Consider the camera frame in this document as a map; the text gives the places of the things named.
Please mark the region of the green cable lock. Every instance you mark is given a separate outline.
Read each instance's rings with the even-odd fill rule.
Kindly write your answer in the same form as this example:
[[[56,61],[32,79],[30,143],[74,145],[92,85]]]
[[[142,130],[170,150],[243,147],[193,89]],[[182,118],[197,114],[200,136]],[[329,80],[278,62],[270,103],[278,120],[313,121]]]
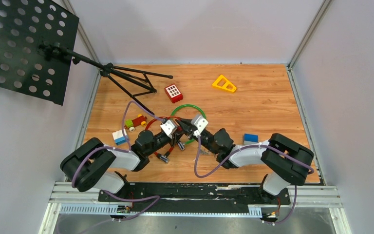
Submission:
[[[175,109],[172,111],[171,116],[175,116],[175,114],[176,114],[178,111],[180,111],[180,110],[182,110],[182,109],[185,109],[185,108],[193,108],[193,109],[197,110],[197,111],[198,111],[198,112],[199,112],[199,113],[200,113],[204,118],[206,118],[206,115],[205,115],[204,111],[203,111],[202,109],[200,109],[198,106],[196,106],[196,105],[192,105],[192,104],[183,104],[183,105],[181,105],[181,106],[178,106],[177,108],[175,108]],[[185,150],[185,146],[191,144],[193,141],[194,141],[193,139],[188,140],[188,141],[186,141],[186,142],[180,142],[180,141],[179,141],[179,142],[177,143],[177,145],[178,145],[178,147],[179,147],[179,149],[180,149],[181,151],[184,151],[184,150]]]

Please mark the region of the silver keys of red lock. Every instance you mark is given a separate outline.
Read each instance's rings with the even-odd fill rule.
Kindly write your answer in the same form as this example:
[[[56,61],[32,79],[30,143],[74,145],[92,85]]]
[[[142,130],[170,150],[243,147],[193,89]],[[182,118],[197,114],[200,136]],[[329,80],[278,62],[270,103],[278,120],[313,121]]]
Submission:
[[[209,155],[209,152],[205,151],[205,150],[200,150],[199,155]]]

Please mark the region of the red cable lock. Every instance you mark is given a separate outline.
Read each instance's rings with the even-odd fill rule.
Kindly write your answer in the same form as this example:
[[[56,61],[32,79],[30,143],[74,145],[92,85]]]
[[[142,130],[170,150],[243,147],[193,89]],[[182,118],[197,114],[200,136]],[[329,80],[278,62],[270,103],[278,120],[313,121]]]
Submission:
[[[161,120],[162,123],[164,123],[166,120],[168,119],[172,119],[174,122],[177,120],[177,119],[180,119],[179,117],[175,117],[175,116],[169,116],[169,117],[161,117],[163,120]],[[174,146],[170,146],[169,144],[169,140],[170,138],[161,130],[160,133],[156,134],[154,136],[156,138],[156,144],[154,146],[154,150],[153,150],[153,154],[161,161],[165,162],[165,163],[168,163],[169,162],[169,155],[171,154],[171,152],[173,151],[173,149],[175,148],[176,145]],[[161,153],[158,153],[157,151],[162,149],[163,147],[165,147],[166,145],[169,145],[170,148],[167,150],[167,152],[165,154],[161,154]]]

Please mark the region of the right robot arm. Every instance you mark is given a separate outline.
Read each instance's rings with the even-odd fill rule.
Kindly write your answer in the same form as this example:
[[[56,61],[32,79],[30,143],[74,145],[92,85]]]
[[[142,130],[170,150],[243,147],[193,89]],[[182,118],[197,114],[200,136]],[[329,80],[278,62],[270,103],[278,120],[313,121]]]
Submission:
[[[218,165],[203,177],[210,176],[220,167],[240,168],[265,164],[271,169],[261,183],[259,198],[272,203],[287,186],[302,186],[308,175],[314,172],[311,166],[314,153],[290,138],[274,133],[268,140],[249,145],[238,145],[224,128],[212,134],[206,130],[207,120],[182,118],[177,121],[184,134],[195,140],[199,148],[204,147],[216,156]]]

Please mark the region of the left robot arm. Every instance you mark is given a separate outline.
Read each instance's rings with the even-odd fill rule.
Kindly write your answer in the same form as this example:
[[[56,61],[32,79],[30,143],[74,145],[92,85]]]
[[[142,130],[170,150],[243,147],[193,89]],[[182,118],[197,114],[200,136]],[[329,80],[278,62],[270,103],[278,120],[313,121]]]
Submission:
[[[64,158],[60,169],[80,192],[97,188],[111,192],[117,201],[125,201],[130,195],[126,179],[108,169],[138,172],[149,163],[150,155],[166,145],[175,145],[183,134],[180,127],[170,135],[143,130],[129,150],[117,149],[93,137]]]

